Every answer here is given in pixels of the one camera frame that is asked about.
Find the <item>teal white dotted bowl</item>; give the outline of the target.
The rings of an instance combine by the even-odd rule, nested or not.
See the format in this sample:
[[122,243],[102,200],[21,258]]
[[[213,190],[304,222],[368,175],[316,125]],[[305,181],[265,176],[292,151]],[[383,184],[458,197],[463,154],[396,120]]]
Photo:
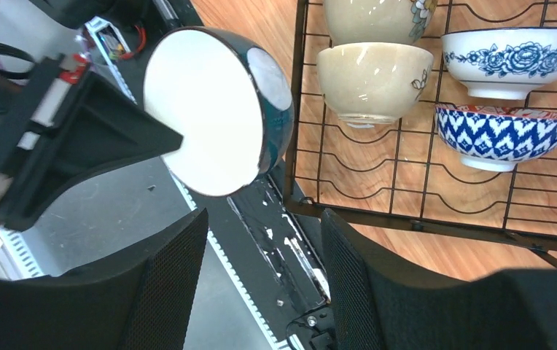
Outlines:
[[146,112],[183,137],[165,164],[201,195],[229,196],[264,177],[292,138],[295,107],[281,66],[231,31],[192,26],[165,35],[143,94]]

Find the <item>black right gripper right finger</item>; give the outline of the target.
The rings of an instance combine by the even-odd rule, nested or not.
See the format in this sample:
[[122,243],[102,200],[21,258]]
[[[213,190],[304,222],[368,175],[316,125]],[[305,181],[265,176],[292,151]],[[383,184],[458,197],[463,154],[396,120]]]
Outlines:
[[462,281],[321,217],[339,349],[557,349],[557,269]]

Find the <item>black wire dish rack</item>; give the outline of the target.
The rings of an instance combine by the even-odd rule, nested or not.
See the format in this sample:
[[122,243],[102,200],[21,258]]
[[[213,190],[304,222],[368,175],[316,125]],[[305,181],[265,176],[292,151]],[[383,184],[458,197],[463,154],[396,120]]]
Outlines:
[[[320,1],[297,3],[292,87],[297,129],[287,153],[284,205],[311,217],[528,249],[557,267],[557,149],[495,173],[464,166],[437,135],[435,104],[476,104],[448,73],[443,34],[557,26],[557,1],[441,1],[419,45],[435,55],[421,101],[391,125],[349,125],[325,105],[316,56],[331,44]],[[557,82],[522,106],[557,112]]]

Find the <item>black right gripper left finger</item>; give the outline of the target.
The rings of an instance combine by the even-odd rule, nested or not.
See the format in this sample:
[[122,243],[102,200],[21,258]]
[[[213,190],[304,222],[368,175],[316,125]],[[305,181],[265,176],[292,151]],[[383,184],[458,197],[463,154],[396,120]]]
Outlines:
[[62,276],[0,279],[0,349],[182,349],[208,230],[196,209]]

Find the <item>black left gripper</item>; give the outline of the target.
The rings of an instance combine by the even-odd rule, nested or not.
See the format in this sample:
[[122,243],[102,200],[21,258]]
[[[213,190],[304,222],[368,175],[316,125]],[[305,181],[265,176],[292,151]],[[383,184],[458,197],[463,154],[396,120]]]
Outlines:
[[26,86],[0,74],[0,225],[27,230],[68,189],[182,139],[81,55],[44,59]]

